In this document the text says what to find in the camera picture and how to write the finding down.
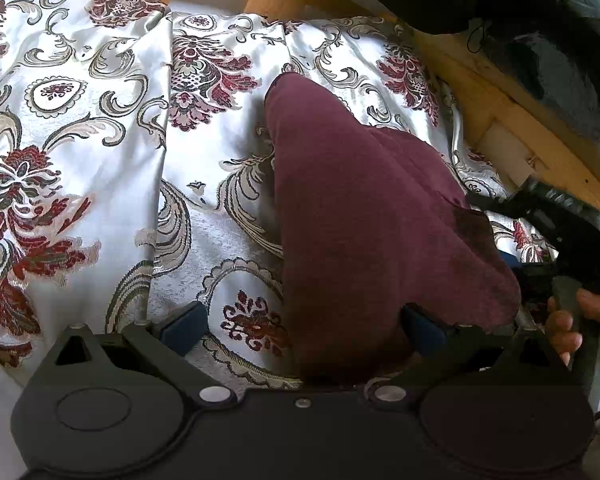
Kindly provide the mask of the person's right hand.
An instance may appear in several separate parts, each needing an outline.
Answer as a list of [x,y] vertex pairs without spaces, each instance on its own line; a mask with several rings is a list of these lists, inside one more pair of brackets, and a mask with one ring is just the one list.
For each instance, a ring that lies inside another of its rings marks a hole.
[[[580,288],[576,295],[581,314],[589,320],[600,323],[600,295]],[[545,324],[545,333],[550,345],[558,353],[565,365],[571,361],[571,356],[582,346],[583,336],[576,329],[576,319],[573,314],[565,309],[558,308],[554,297],[548,300],[548,316]]]

